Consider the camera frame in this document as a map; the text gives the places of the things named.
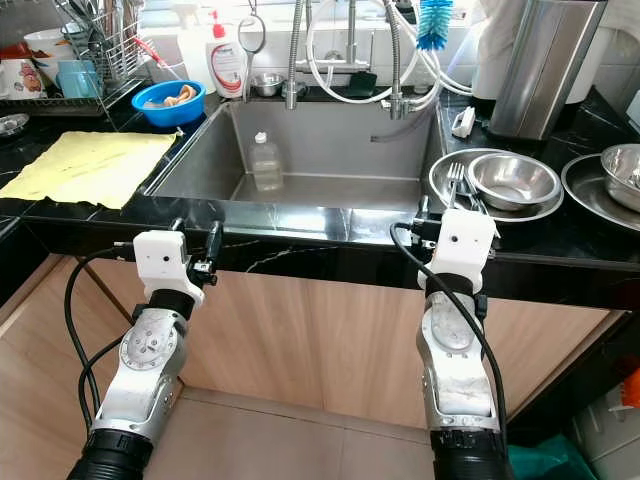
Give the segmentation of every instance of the green bag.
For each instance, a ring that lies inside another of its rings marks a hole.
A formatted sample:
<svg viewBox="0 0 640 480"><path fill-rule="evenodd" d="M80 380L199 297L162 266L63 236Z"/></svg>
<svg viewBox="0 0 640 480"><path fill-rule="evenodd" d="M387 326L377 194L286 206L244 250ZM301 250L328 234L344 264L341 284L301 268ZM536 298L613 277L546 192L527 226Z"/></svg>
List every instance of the green bag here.
<svg viewBox="0 0 640 480"><path fill-rule="evenodd" d="M509 446L517 480L597 480L580 452L563 435L535 448Z"/></svg>

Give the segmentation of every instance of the blue cup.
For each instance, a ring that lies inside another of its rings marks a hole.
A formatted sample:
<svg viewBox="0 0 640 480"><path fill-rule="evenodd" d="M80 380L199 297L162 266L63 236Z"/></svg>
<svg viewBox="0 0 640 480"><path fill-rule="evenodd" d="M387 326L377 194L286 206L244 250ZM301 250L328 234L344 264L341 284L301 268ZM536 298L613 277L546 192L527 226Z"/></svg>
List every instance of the blue cup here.
<svg viewBox="0 0 640 480"><path fill-rule="evenodd" d="M91 60L60 60L56 80L66 98L97 98L102 79Z"/></svg>

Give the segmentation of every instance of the orange object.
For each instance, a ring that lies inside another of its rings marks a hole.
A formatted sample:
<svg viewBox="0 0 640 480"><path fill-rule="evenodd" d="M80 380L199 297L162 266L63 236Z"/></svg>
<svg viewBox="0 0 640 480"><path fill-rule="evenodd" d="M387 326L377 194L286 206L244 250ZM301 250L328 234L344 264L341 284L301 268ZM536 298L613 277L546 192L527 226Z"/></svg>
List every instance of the orange object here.
<svg viewBox="0 0 640 480"><path fill-rule="evenodd" d="M640 408L640 368L627 377L622 385L622 404Z"/></svg>
<svg viewBox="0 0 640 480"><path fill-rule="evenodd" d="M25 42L16 43L0 50L0 60L31 58L31 50Z"/></svg>
<svg viewBox="0 0 640 480"><path fill-rule="evenodd" d="M196 94L196 90L191 85L183 85L177 97L167 97L162 103L146 102L144 106L148 108L174 107L191 100Z"/></svg>

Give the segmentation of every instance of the fork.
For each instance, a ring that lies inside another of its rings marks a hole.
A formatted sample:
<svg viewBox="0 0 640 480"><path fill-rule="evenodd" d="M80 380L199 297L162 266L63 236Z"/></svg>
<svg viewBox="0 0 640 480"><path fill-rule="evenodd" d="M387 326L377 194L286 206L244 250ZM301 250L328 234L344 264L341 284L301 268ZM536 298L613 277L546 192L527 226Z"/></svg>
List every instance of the fork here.
<svg viewBox="0 0 640 480"><path fill-rule="evenodd" d="M451 197L449 198L449 208L455 208L456 195L458 193L458 184L462 182L464 178L464 165L458 162L453 162L449 166L447 172L447 180L451 186Z"/></svg>

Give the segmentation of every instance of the plastic bottle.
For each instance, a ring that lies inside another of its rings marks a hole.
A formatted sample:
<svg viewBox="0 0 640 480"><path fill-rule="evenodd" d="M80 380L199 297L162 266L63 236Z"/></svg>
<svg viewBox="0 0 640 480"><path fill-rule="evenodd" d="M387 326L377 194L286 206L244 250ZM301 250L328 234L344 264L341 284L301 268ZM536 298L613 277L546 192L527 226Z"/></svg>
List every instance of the plastic bottle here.
<svg viewBox="0 0 640 480"><path fill-rule="evenodd" d="M247 71L247 52L237 39L226 33L218 23L218 14L214 18L213 41L207 43L206 55L209 72L221 97L242 97Z"/></svg>
<svg viewBox="0 0 640 480"><path fill-rule="evenodd" d="M282 162L280 149L267 141L265 132L258 132L256 143L249 147L249 161L259 192L282 188Z"/></svg>
<svg viewBox="0 0 640 480"><path fill-rule="evenodd" d="M189 80L202 83L207 93L213 93L216 91L216 86L207 66L205 44L206 34L203 27L181 30L178 34L178 48L180 48Z"/></svg>

